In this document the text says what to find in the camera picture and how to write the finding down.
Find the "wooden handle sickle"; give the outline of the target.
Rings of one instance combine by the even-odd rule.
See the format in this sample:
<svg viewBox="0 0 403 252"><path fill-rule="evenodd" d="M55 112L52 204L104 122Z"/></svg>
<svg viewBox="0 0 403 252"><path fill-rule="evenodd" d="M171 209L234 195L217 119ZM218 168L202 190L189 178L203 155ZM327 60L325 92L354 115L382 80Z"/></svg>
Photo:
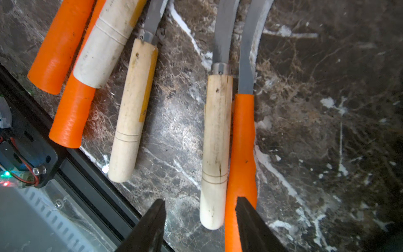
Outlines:
<svg viewBox="0 0 403 252"><path fill-rule="evenodd" d="M219 2L207 81L199 218L208 230L221 228L225 219L234 81L229 54L238 5Z"/></svg>
<svg viewBox="0 0 403 252"><path fill-rule="evenodd" d="M158 57L158 25L167 1L151 1L144 27L134 40L110 156L108 178L115 183L133 174L148 110Z"/></svg>
<svg viewBox="0 0 403 252"><path fill-rule="evenodd" d="M146 3L105 2L73 69L78 81L95 89L106 84Z"/></svg>

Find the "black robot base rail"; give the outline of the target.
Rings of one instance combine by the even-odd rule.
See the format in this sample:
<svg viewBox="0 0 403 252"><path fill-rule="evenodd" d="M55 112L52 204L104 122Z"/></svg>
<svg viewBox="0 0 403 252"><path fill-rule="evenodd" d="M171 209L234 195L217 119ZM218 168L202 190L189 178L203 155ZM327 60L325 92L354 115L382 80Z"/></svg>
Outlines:
<svg viewBox="0 0 403 252"><path fill-rule="evenodd" d="M1 93L15 113L19 152L46 173L39 186L23 190L44 223L34 230L37 252L112 252L140 221L141 214L78 149L67 149L48 136L51 117L6 70Z"/></svg>

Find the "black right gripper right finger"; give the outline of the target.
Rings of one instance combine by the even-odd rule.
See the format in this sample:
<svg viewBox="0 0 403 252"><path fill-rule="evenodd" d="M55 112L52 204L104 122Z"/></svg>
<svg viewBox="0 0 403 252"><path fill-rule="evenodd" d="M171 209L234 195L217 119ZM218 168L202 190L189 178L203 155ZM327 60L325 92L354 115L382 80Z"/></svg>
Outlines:
<svg viewBox="0 0 403 252"><path fill-rule="evenodd" d="M237 198L236 216L243 252L287 252L246 197Z"/></svg>

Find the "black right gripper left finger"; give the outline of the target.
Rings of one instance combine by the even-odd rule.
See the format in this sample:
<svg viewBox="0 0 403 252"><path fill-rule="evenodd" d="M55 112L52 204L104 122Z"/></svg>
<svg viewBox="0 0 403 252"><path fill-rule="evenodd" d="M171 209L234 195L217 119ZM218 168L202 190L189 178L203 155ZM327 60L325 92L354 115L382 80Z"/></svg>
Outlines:
<svg viewBox="0 0 403 252"><path fill-rule="evenodd" d="M165 201L157 199L116 252L160 252L166 220Z"/></svg>

